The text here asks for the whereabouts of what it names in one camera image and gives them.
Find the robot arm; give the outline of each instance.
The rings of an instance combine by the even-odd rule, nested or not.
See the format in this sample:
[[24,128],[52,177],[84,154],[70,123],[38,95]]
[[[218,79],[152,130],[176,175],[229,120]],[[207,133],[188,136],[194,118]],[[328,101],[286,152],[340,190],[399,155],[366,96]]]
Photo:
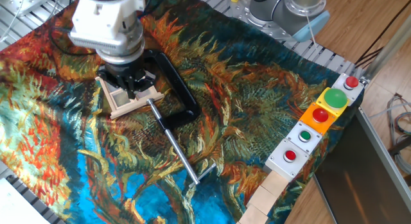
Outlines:
[[144,69],[142,57],[143,27],[136,12],[144,8],[144,0],[80,0],[69,34],[73,44],[96,50],[106,62],[98,76],[121,87],[130,99],[155,80],[155,75]]

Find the white cable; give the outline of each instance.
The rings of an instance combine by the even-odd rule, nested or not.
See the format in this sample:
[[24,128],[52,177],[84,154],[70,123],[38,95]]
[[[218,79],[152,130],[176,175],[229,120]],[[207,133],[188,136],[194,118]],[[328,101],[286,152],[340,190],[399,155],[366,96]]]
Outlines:
[[51,19],[52,16],[54,15],[54,11],[56,10],[56,7],[57,7],[57,2],[58,2],[58,0],[56,0],[56,3],[54,4],[54,8],[53,8],[53,10],[51,11],[50,16],[46,19],[46,21],[48,21],[49,19]]
[[400,105],[395,105],[395,106],[393,106],[393,107],[390,107],[390,108],[388,108],[388,109],[385,109],[385,110],[382,111],[382,112],[379,112],[379,113],[377,113],[377,114],[375,114],[375,115],[372,115],[372,116],[369,117],[369,118],[371,119],[371,118],[374,118],[374,117],[378,117],[378,116],[380,116],[380,115],[382,115],[382,114],[384,114],[384,113],[386,113],[386,112],[388,112],[388,111],[393,110],[394,108],[398,108],[398,107],[405,106],[405,105],[411,105],[411,103],[402,103],[402,104],[400,104]]
[[20,13],[21,8],[23,7],[23,2],[24,2],[24,0],[21,0],[21,4],[20,4],[20,7],[19,7],[19,10],[18,10],[17,13],[14,15],[14,18],[13,18],[12,22],[10,23],[9,27],[6,29],[6,31],[4,32],[4,34],[0,37],[0,43],[1,43],[1,42],[4,42],[4,41],[7,39],[7,37],[8,37],[8,32],[9,32],[10,29],[12,28],[12,25],[13,25],[13,23],[14,23],[14,20],[17,18],[17,16],[18,16],[19,13]]
[[308,21],[308,27],[310,28],[310,32],[311,32],[311,37],[313,37],[314,47],[315,47],[315,49],[317,49],[318,45],[317,45],[317,42],[315,41],[315,38],[314,38],[313,28],[311,27],[310,18],[308,18],[308,12],[306,12],[306,17],[307,17],[307,21]]

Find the wooden block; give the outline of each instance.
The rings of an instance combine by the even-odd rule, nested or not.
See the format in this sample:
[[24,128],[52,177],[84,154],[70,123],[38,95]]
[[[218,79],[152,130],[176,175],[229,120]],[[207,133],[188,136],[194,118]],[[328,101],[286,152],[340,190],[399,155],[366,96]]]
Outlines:
[[247,207],[249,208],[251,205],[255,206],[263,214],[267,215],[276,200],[277,197],[264,189],[264,187],[259,186],[256,192],[252,195]]
[[283,178],[277,172],[271,171],[271,173],[261,184],[261,187],[270,192],[275,197],[275,200],[277,200],[281,193],[285,190],[287,185],[287,179]]
[[265,224],[268,217],[263,214],[260,210],[258,210],[255,206],[250,205],[241,219],[239,223],[241,224]]

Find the button panel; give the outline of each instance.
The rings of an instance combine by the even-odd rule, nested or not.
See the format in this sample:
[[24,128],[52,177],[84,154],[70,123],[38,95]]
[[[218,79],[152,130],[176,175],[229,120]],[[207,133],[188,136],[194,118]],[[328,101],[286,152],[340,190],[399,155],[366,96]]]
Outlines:
[[364,85],[362,83],[357,83],[358,85],[354,87],[356,85],[355,81],[358,80],[354,76],[348,76],[347,74],[343,73],[340,75],[340,77],[338,77],[334,85],[331,87],[333,89],[340,89],[345,93],[349,101],[348,106],[351,106],[354,103],[354,101],[364,89]]
[[[321,110],[321,113],[325,112],[326,115],[322,114],[320,117],[315,115],[315,112]],[[306,110],[306,112],[301,116],[300,122],[310,126],[312,129],[317,131],[320,135],[326,134],[329,127],[334,123],[336,117],[330,114],[327,110],[321,108],[316,103],[312,103]]]
[[[338,90],[339,92],[337,92],[337,89],[333,89],[328,94],[327,92],[329,90],[330,88],[326,88],[321,93],[320,97],[317,99],[315,103],[318,104],[321,108],[327,110],[327,112],[333,114],[335,117],[338,118],[341,116],[345,108],[347,108],[349,100],[347,100],[346,96],[345,96],[345,100],[344,100],[344,97],[341,98],[341,96],[344,94],[344,92],[341,92],[341,90]],[[341,107],[342,101],[345,101],[345,105]]]
[[[285,155],[288,151],[295,153],[295,159],[292,162],[286,160]],[[265,165],[291,182],[302,169],[309,156],[308,153],[302,151],[291,141],[283,139],[268,157]]]
[[320,142],[322,135],[310,126],[299,121],[286,138],[310,154]]

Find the emergency stop button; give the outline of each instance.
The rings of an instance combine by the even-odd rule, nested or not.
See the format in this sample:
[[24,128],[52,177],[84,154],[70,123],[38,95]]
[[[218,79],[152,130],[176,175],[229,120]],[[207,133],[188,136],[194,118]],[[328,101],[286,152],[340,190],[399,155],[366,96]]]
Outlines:
[[288,163],[295,161],[296,158],[297,158],[297,155],[292,150],[287,150],[284,154],[284,160],[287,161]]
[[347,79],[345,79],[344,87],[347,90],[353,90],[357,86],[358,86],[358,79],[355,78],[354,76],[349,76],[347,77]]

